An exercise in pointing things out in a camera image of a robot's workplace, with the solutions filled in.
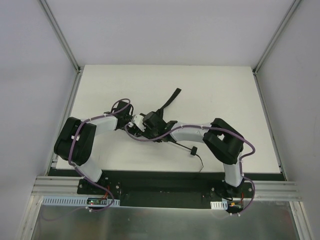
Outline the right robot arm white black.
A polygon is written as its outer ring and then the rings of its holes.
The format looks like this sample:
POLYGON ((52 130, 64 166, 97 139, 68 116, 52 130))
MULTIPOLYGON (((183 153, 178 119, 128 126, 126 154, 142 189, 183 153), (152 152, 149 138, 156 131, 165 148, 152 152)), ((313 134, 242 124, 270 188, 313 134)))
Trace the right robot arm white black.
POLYGON ((142 117, 144 126, 143 136, 154 139, 166 133, 168 135, 158 139, 157 142, 172 142, 178 144, 181 141, 205 144, 217 160, 223 163, 224 184, 215 192, 220 197, 231 200, 241 192, 244 179, 241 175, 239 158, 244 149, 242 140, 233 136, 238 132, 221 118, 215 118, 212 123, 206 123, 203 127, 186 127, 185 123, 178 121, 165 122, 156 112, 150 112, 142 117))

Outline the black folding umbrella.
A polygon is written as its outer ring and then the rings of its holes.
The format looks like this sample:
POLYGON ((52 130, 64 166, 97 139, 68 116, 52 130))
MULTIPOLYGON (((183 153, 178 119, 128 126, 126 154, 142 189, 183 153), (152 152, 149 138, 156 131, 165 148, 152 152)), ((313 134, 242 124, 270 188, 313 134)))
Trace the black folding umbrella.
MULTIPOLYGON (((149 126, 151 128, 155 128, 155 127, 164 127, 165 125, 171 125, 173 127, 174 124, 177 123, 177 121, 172 120, 169 122, 165 122, 165 120, 163 119, 164 109, 166 107, 168 107, 175 100, 175 98, 179 95, 180 92, 181 92, 181 89, 177 88, 173 92, 171 97, 165 102, 165 104, 162 107, 160 107, 158 110, 151 111, 148 114, 140 113, 139 115, 144 116, 144 118, 143 118, 144 126, 149 126)), ((136 137, 144 137, 144 132, 137 130, 134 135, 136 137)), ((182 145, 180 143, 177 143, 177 141, 174 140, 173 137, 172 137, 172 143, 188 150, 191 156, 196 156, 200 160, 200 163, 201 163, 201 168, 200 168, 199 172, 202 171, 202 169, 204 168, 204 164, 203 164, 202 158, 197 154, 197 151, 198 151, 197 147, 193 146, 192 148, 190 148, 190 147, 187 147, 187 146, 182 145)))

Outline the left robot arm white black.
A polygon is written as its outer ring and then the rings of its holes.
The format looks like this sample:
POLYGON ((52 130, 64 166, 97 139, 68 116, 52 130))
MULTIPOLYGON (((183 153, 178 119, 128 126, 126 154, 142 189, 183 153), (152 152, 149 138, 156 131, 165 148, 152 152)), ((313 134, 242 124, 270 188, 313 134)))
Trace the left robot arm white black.
POLYGON ((121 129, 132 118, 132 104, 128 98, 118 100, 111 111, 85 120, 69 117, 57 140, 53 152, 68 162, 87 181, 98 183, 102 170, 92 157, 95 137, 121 129))

